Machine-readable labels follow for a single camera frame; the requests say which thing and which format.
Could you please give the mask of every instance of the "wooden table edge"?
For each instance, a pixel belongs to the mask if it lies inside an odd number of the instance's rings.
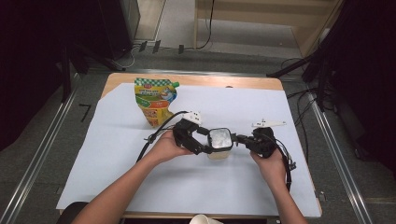
[[[134,83],[137,77],[153,79],[169,79],[173,82],[179,82],[181,85],[189,86],[209,86],[209,87],[227,87],[246,88],[246,89],[263,89],[273,91],[283,91],[282,83],[277,78],[272,77],[230,77],[224,74],[204,76],[199,73],[191,75],[177,74],[139,74],[139,73],[113,73],[108,76],[106,85],[102,92],[101,98],[109,92],[116,89],[121,83]]]
[[[125,212],[121,218],[193,218],[199,214],[193,213],[157,213],[157,212]],[[229,215],[229,214],[205,214],[214,219],[267,219],[278,216],[258,216],[258,215]]]

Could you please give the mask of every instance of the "snack pouch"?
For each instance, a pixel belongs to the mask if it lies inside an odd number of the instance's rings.
[[[169,79],[149,79],[138,77],[134,81],[134,96],[152,127],[163,124],[173,113],[169,105],[176,99],[178,82]]]

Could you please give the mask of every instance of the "metal frame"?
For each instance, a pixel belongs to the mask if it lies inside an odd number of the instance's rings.
[[[40,169],[44,163],[44,160],[47,158],[47,155],[50,152],[50,147],[59,132],[64,118],[67,115],[67,112],[73,103],[73,100],[76,96],[76,91],[78,88],[78,84],[80,82],[78,74],[75,74],[73,83],[75,84],[75,88],[72,90],[70,96],[61,103],[54,119],[52,120],[49,128],[47,129],[46,134],[44,135],[43,140],[40,143],[32,161],[29,164],[23,178],[21,179],[19,185],[16,187],[10,202],[0,219],[0,224],[6,223],[14,223],[17,219],[19,212],[21,211],[21,207],[25,202],[30,189],[32,188],[33,184],[35,183],[35,179],[40,172]]]
[[[308,97],[310,101],[316,98],[313,94],[309,94]],[[335,163],[335,167],[337,168],[338,174],[341,177],[341,180],[346,189],[346,194],[350,200],[350,203],[352,204],[353,210],[355,211],[359,223],[374,223],[367,210],[363,197],[361,196],[358,185],[356,184],[352,174],[349,171],[347,162],[344,159],[341,148],[338,146],[337,140],[332,133],[332,128],[327,121],[326,114],[320,111],[317,103],[312,104],[312,108],[315,112],[315,116],[318,119],[318,124],[326,139],[327,145],[329,146],[329,150],[332,154],[332,159]]]

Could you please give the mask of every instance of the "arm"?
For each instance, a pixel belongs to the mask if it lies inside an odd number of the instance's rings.
[[[73,223],[118,223],[134,194],[154,167],[174,157],[189,154],[191,152],[187,149],[176,146],[172,132],[164,133],[142,160],[87,204]]]
[[[283,224],[307,223],[286,188],[286,170],[279,150],[275,150],[268,159],[264,159],[254,152],[250,152],[250,155],[259,165],[262,177],[274,195],[281,222]]]

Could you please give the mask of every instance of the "white tabletop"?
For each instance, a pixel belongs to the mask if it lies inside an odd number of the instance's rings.
[[[320,217],[314,185],[283,91],[180,86],[170,111],[199,111],[203,127],[228,128],[251,135],[256,121],[279,120],[275,137],[288,149],[297,169],[291,171],[291,196],[305,217]],[[134,84],[122,83],[99,101],[85,142],[68,177],[57,209],[89,202],[134,165],[151,128],[134,99]],[[205,137],[195,137],[206,143]],[[244,145],[229,158],[206,154],[175,158],[156,167],[143,182],[126,213],[206,214],[276,217],[274,198]]]

